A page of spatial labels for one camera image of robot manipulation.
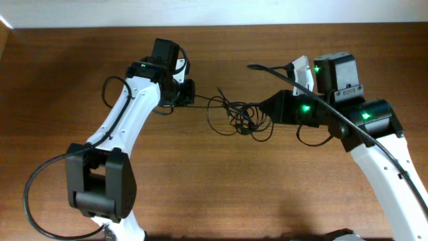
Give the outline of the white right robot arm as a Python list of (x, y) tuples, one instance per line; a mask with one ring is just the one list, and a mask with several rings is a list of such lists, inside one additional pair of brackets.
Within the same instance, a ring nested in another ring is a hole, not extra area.
[(326, 126), (330, 138), (368, 179), (389, 221), (395, 240), (427, 239), (427, 191), (411, 160), (403, 128), (391, 105), (366, 100), (356, 60), (348, 52), (325, 54), (309, 66), (306, 56), (263, 70), (294, 86), (263, 101), (259, 108), (273, 123), (298, 127)]

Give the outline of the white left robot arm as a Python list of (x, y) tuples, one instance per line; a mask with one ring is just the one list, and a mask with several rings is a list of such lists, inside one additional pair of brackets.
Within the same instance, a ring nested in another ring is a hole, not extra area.
[(155, 39), (152, 54), (128, 67), (122, 93), (101, 127), (85, 144), (72, 143), (67, 150), (70, 206), (114, 240), (146, 240), (132, 211), (137, 186), (130, 156), (156, 107), (174, 109), (194, 102), (195, 83), (185, 77), (188, 73), (184, 49)]

